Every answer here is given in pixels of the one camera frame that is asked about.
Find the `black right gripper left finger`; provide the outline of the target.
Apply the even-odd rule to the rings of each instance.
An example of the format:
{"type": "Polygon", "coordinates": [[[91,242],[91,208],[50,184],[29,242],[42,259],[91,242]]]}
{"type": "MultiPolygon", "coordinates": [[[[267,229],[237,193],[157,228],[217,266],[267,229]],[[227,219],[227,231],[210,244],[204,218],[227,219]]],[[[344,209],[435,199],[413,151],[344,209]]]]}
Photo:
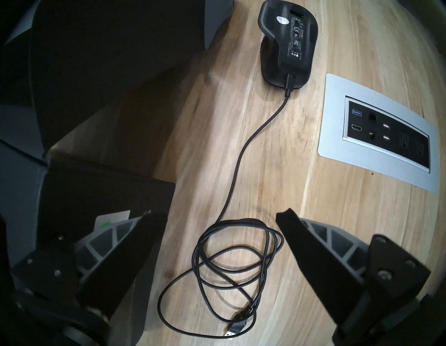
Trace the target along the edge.
{"type": "Polygon", "coordinates": [[[156,265],[166,212],[109,225],[74,242],[55,234],[12,268],[19,316],[44,325],[107,325],[143,268],[156,265]]]}

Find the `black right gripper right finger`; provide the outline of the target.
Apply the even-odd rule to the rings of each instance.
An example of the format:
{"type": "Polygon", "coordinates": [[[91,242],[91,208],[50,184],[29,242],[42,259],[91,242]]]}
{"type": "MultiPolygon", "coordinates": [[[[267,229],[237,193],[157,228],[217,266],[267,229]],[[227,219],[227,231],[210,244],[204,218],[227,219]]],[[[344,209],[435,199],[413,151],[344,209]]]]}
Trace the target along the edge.
{"type": "Polygon", "coordinates": [[[276,214],[298,267],[335,323],[334,345],[405,345],[423,316],[417,298],[430,270],[383,234],[369,244],[347,231],[276,214]]]}

